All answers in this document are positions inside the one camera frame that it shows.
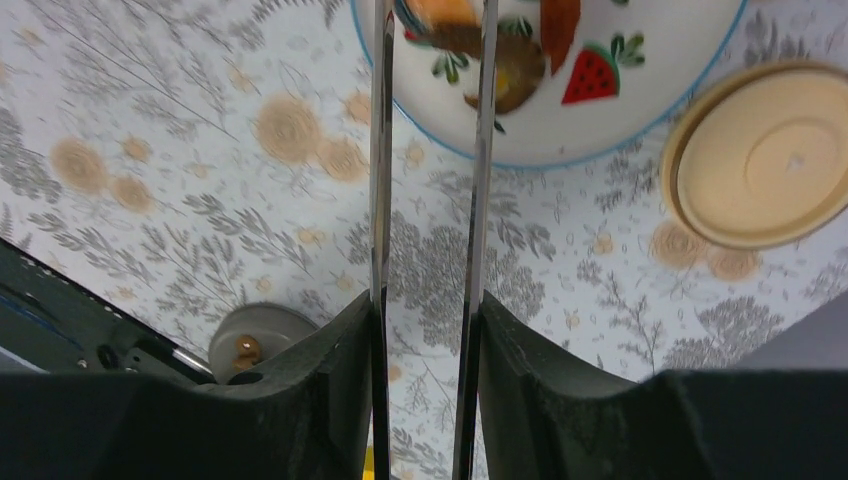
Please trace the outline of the metal food tongs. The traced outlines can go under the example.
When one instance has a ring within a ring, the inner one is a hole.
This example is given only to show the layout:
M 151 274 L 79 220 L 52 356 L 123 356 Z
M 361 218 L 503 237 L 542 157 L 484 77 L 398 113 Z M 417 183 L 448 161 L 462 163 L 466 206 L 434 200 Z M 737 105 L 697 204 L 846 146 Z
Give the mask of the metal food tongs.
M 378 1 L 375 4 L 372 56 L 371 273 L 368 317 L 372 349 L 373 459 L 374 476 L 377 479 L 388 479 L 391 476 L 386 292 L 389 280 L 392 201 L 393 57 L 396 20 L 393 9 L 394 5 L 390 2 Z M 473 471 L 483 324 L 481 308 L 486 272 L 487 205 L 495 121 L 497 11 L 497 2 L 485 2 L 482 37 L 478 42 L 482 56 L 452 461 L 452 476 L 455 479 L 469 479 Z

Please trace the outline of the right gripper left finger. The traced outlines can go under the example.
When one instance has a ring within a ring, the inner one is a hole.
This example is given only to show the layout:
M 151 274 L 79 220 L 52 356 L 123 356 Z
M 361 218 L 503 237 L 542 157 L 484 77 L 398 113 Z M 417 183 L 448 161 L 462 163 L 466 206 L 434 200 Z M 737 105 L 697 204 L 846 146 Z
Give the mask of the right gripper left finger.
M 6 374 L 5 479 L 358 479 L 371 415 L 370 299 L 236 375 Z

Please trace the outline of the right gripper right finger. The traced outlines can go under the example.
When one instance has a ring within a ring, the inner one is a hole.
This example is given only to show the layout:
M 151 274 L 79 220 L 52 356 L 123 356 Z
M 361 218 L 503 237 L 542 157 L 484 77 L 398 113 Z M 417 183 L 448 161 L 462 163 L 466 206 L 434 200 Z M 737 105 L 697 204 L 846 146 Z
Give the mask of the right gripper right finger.
M 665 370 L 631 382 L 486 295 L 479 398 L 493 479 L 843 479 L 843 370 Z

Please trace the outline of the red toy bacon pieces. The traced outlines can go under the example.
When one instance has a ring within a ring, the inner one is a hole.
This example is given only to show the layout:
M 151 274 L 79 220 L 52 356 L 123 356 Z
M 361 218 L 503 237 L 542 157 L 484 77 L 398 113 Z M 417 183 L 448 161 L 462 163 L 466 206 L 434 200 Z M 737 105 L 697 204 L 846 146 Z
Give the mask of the red toy bacon pieces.
M 550 75 L 564 65 L 581 18 L 580 0 L 540 1 L 540 40 L 549 57 Z

